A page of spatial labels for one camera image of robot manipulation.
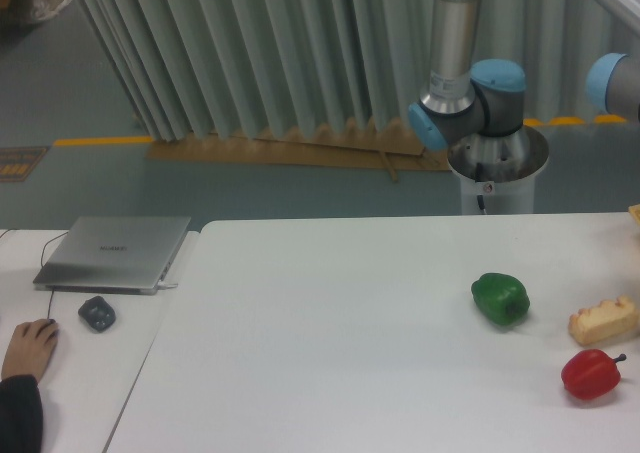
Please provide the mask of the person's bare hand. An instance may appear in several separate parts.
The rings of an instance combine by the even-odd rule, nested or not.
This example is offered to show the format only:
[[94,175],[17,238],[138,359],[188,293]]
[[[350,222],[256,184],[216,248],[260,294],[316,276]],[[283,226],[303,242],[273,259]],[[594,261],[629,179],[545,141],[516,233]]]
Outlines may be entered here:
[[58,343],[58,334],[44,341],[40,331],[50,319],[19,324],[10,339],[1,368],[1,379],[32,376],[39,383]]

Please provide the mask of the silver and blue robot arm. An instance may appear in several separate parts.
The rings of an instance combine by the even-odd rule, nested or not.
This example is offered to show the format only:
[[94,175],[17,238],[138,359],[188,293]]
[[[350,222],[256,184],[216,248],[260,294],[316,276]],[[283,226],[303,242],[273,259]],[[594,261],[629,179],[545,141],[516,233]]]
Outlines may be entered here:
[[639,0],[433,0],[429,74],[408,108],[425,148],[475,183],[547,164],[527,115],[639,119]]

